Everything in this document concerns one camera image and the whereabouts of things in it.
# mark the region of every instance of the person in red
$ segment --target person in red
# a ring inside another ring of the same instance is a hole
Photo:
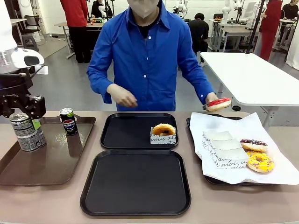
[[[87,37],[87,4],[85,0],[60,0],[69,27],[78,63],[89,63],[91,59]]]
[[[269,60],[275,35],[279,27],[281,5],[281,0],[269,0],[265,14],[261,15],[263,20],[254,53],[266,61]]]

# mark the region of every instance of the man's left hand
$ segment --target man's left hand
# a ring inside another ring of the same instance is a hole
[[[212,101],[218,100],[218,97],[216,96],[215,93],[211,92],[206,96],[206,103],[209,104]]]

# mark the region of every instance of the pepsi logo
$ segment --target pepsi logo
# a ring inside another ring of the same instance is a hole
[[[66,129],[70,130],[70,129],[73,129],[73,128],[74,128],[74,126],[75,126],[75,121],[73,121],[73,120],[65,120],[65,121],[63,122],[63,124],[64,124],[64,127],[65,127]]]

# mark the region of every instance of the blue button-up shirt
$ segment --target blue button-up shirt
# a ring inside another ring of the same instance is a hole
[[[163,4],[146,40],[130,8],[103,26],[87,74],[92,90],[108,104],[112,102],[106,90],[113,82],[107,79],[107,70],[112,59],[114,83],[130,91],[138,103],[136,108],[117,105],[119,111],[174,111],[178,66],[203,104],[213,92],[192,51],[188,25]]]

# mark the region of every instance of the donut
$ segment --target donut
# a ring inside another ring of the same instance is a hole
[[[225,107],[228,107],[231,103],[232,100],[230,98],[221,98],[208,103],[206,105],[206,110],[210,112],[218,111]]]
[[[256,152],[266,152],[268,145],[263,141],[251,140],[251,139],[242,139],[240,141],[242,148],[246,150],[256,151]]]
[[[173,135],[176,133],[176,129],[169,124],[159,124],[153,128],[152,133],[155,135]]]
[[[249,160],[247,166],[259,173],[268,173],[274,168],[273,160],[266,153],[254,151],[247,152]]]

